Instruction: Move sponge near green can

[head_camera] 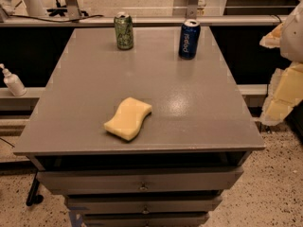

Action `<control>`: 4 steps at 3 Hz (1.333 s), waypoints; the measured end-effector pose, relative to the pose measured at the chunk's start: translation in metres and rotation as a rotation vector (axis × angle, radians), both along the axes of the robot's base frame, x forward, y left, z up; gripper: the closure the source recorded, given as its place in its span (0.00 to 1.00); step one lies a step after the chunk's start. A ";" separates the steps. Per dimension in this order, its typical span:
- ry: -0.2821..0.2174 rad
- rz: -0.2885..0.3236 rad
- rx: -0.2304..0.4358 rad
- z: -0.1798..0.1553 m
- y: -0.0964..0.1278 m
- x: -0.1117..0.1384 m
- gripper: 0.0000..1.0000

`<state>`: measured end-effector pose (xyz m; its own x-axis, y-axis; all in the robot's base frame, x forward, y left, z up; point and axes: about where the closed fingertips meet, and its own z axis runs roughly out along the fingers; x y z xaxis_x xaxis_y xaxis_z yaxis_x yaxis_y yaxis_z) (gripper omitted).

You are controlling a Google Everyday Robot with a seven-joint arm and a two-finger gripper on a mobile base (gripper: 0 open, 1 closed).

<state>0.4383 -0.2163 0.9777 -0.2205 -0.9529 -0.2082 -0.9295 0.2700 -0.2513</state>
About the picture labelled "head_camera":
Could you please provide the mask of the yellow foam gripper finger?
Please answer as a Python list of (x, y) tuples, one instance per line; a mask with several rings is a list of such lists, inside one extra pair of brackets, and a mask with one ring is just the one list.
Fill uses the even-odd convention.
[(266, 126), (275, 126), (302, 100), (303, 64), (292, 62), (285, 70), (277, 68), (271, 77), (259, 121)]
[(259, 44), (266, 48), (280, 48), (280, 39), (283, 23), (276, 26), (271, 32), (263, 36)]

